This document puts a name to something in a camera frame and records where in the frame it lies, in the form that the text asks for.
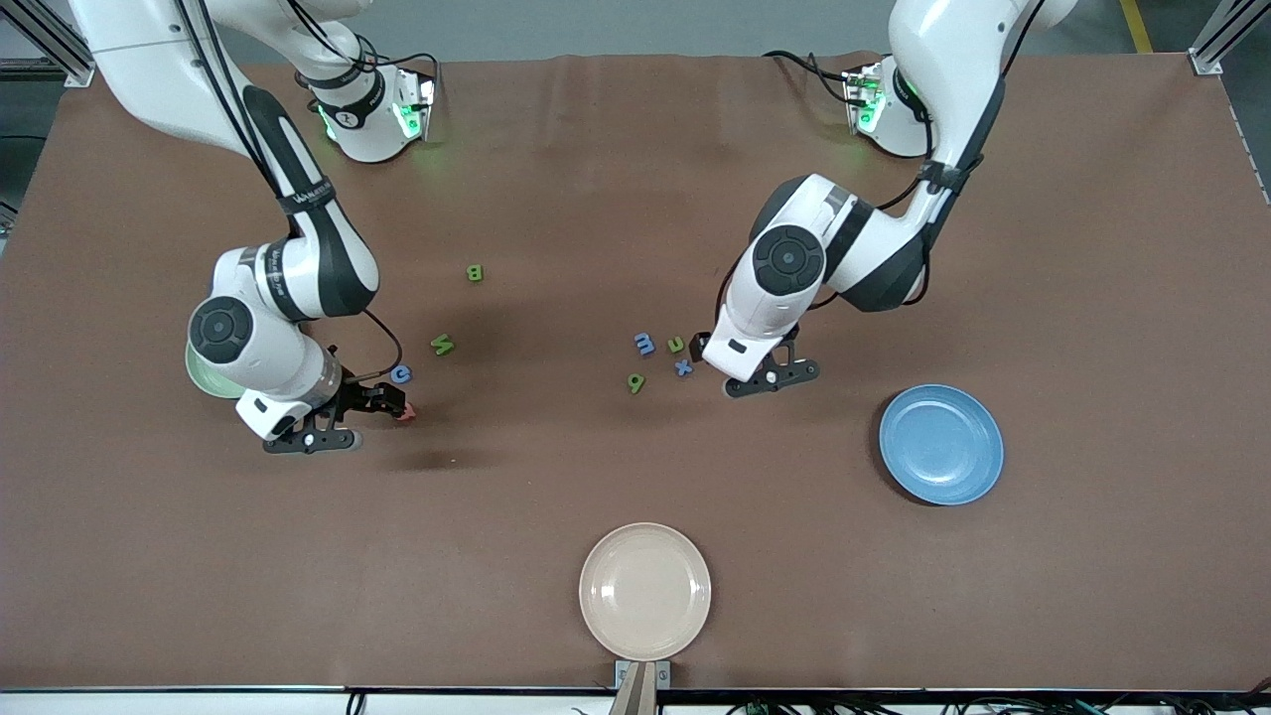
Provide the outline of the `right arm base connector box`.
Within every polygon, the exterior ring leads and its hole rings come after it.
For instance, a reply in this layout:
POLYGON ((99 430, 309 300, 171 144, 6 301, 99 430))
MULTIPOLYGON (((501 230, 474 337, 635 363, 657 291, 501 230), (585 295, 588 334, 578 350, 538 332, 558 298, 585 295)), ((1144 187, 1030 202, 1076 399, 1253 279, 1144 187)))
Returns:
POLYGON ((405 140, 425 141, 435 102, 436 80, 408 69, 395 69, 393 112, 405 140))

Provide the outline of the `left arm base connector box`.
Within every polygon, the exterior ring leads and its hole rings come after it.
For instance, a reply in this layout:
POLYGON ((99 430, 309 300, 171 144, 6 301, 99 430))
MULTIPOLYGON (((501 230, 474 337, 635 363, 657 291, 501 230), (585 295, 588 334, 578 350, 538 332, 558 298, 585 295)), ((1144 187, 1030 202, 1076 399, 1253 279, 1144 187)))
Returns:
POLYGON ((885 63, 878 61, 840 74, 853 135, 872 135, 877 128, 878 118, 887 103, 883 66, 885 63))

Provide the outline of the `green plate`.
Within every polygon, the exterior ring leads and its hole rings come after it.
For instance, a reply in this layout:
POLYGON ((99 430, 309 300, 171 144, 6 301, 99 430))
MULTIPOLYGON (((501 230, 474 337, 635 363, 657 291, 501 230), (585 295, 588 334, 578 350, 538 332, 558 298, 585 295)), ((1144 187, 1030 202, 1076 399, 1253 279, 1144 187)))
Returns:
POLYGON ((234 384, 233 380, 225 378, 214 370, 203 357, 200 357, 191 343, 186 343, 186 371, 197 389, 214 395, 214 398, 236 401, 236 398, 241 398, 241 392, 245 392, 244 386, 234 384))

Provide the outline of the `blue plate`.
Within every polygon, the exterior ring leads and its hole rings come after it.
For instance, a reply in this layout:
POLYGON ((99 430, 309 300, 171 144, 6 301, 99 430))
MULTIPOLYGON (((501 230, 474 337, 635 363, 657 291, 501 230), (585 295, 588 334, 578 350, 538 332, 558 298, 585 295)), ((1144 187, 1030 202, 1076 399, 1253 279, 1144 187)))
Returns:
POLYGON ((944 384, 896 394, 881 417, 878 448, 894 483, 927 505, 980 500, 1005 467, 995 418, 970 392, 944 384))

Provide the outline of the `beige plate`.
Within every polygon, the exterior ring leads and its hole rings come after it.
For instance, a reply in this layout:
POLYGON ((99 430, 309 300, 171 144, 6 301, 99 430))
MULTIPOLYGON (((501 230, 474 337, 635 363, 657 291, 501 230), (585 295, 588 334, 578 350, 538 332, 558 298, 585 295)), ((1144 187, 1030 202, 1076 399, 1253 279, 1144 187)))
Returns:
POLYGON ((588 552, 578 606, 600 646, 625 660, 671 660, 699 638, 712 603, 710 571, 679 530, 618 526, 588 552))

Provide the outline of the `aluminium frame post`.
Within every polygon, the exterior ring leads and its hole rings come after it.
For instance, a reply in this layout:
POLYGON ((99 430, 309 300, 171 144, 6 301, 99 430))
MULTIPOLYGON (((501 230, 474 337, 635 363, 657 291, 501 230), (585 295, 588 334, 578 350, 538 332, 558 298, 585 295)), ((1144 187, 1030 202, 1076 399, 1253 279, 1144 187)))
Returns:
POLYGON ((1219 0, 1193 43, 1188 46, 1193 72, 1199 76, 1221 75, 1221 58, 1249 36, 1268 11, 1271 0, 1219 0))
POLYGON ((64 72, 66 88, 88 88, 95 76, 95 63, 86 39, 46 0, 0 0, 0 18, 8 22, 29 44, 44 55, 44 63, 36 69, 36 58, 3 58, 1 72, 19 72, 14 63, 27 63, 25 74, 50 77, 53 70, 64 72))

